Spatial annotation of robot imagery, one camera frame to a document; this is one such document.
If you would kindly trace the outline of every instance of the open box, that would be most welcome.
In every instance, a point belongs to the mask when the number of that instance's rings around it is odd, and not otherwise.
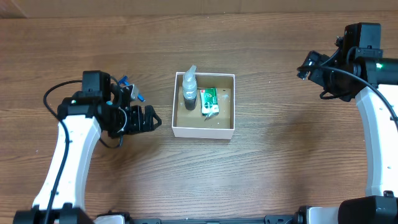
[[[235,75],[218,73],[196,73],[198,83],[197,105],[193,111],[185,108],[182,93],[182,77],[185,72],[175,74],[172,129],[175,137],[231,139],[235,130]],[[200,90],[217,88],[220,112],[205,121],[201,113]]]

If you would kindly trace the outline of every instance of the blue connector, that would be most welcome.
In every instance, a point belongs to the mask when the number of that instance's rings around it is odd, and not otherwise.
[[[139,101],[145,102],[145,99],[144,99],[144,97],[141,94],[138,94],[137,98],[138,98]]]
[[[119,85],[122,85],[122,84],[124,84],[126,86],[130,85],[130,83],[127,82],[127,79],[129,79],[129,77],[127,77],[127,75],[123,76],[123,78],[119,80]]]

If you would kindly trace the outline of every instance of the plastic bottle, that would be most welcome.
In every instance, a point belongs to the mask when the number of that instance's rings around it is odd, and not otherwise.
[[[184,95],[184,102],[187,110],[193,110],[197,105],[198,84],[197,79],[195,78],[196,70],[197,66],[192,65],[192,67],[187,72],[185,72],[183,76],[182,92]]]

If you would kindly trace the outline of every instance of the clear plastic bottle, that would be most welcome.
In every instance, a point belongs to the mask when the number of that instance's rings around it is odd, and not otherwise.
[[[194,110],[197,105],[197,90],[198,84],[195,78],[196,65],[185,72],[182,81],[182,92],[184,95],[185,107],[187,110]]]

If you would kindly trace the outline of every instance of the wooden table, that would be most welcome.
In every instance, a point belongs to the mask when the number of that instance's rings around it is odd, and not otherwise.
[[[96,146],[86,211],[135,218],[232,218],[338,206],[364,196],[366,151],[354,101],[323,101],[296,77],[308,51],[331,55],[356,22],[382,23],[385,57],[398,57],[397,12],[223,14],[0,20],[0,222],[38,194],[57,140],[42,104],[51,86],[84,70],[128,75],[163,125]],[[180,139],[171,129],[174,77],[236,74],[231,141]],[[56,108],[79,85],[56,90]]]

